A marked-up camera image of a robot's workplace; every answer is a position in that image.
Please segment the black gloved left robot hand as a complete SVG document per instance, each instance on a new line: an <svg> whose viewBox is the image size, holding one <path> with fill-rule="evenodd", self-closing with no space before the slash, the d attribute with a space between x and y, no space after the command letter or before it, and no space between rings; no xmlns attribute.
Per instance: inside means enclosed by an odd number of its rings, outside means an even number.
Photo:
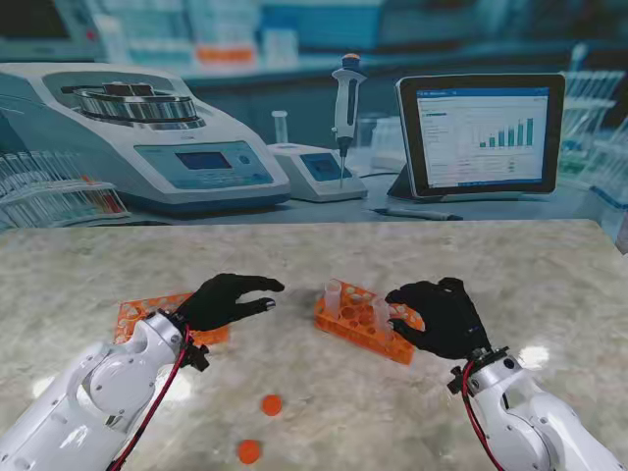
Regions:
<svg viewBox="0 0 628 471"><path fill-rule="evenodd" d="M270 297L239 302L243 295L254 291L282 292L284 289L285 286L276 279L220 274L206 281L168 319L182 333L186 329L213 331L276 306L276 301Z"/></svg>

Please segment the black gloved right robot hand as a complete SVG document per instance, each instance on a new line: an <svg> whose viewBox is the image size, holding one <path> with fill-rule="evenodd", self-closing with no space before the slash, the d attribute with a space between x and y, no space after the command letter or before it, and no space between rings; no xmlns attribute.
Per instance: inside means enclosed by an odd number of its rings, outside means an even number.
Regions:
<svg viewBox="0 0 628 471"><path fill-rule="evenodd" d="M419 350L459 360L477 349L492 348L476 307L457 278L404 285L390 291L386 302L405 305L421 316L422 331L401 319L390 320L393 330Z"/></svg>

